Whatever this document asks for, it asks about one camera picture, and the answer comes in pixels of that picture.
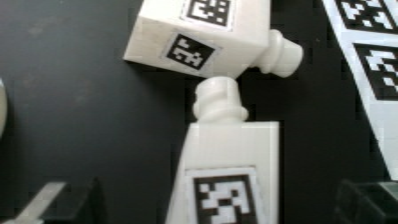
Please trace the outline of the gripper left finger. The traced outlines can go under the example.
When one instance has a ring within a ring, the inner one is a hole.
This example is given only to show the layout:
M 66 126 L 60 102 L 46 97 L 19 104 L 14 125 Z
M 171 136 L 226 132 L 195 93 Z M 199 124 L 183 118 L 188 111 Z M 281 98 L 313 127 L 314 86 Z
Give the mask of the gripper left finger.
M 48 182 L 7 224 L 101 224 L 101 185 Z

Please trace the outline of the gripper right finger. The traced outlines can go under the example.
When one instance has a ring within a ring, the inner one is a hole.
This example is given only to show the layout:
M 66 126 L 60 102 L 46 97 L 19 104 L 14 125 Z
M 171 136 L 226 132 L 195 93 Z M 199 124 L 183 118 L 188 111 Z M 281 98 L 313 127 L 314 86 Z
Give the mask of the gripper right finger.
M 332 224 L 398 224 L 398 182 L 341 182 Z

